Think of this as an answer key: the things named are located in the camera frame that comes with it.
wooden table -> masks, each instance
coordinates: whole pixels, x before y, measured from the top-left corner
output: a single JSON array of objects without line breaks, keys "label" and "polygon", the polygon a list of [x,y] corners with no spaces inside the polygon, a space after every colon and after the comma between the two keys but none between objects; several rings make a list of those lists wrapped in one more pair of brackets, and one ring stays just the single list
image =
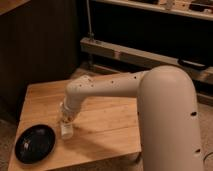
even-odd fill
[{"label": "wooden table", "polygon": [[[98,76],[101,80],[111,76]],[[59,103],[70,80],[32,84],[28,87],[16,140],[36,124],[51,126],[56,134],[53,151],[36,164],[20,163],[14,154],[9,171],[50,170],[140,152],[136,99],[89,97],[74,121],[74,136],[62,140]]]}]

